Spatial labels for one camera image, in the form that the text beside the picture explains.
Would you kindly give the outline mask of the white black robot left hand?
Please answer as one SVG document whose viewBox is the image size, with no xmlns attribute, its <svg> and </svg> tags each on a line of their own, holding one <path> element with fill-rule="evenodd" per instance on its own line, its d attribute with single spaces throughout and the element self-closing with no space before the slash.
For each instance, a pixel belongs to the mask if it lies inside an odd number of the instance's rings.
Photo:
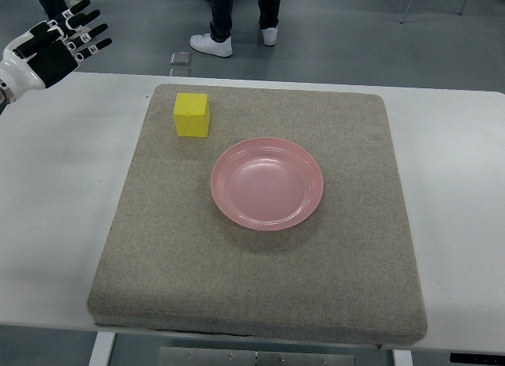
<svg viewBox="0 0 505 366">
<path fill-rule="evenodd" d="M 50 21 L 42 21 L 11 41 L 1 60 L 1 104 L 8 105 L 31 90 L 50 88 L 75 71 L 86 59 L 112 44 L 100 39 L 106 24 L 88 28 L 100 15 L 84 10 L 81 0 Z"/>
</svg>

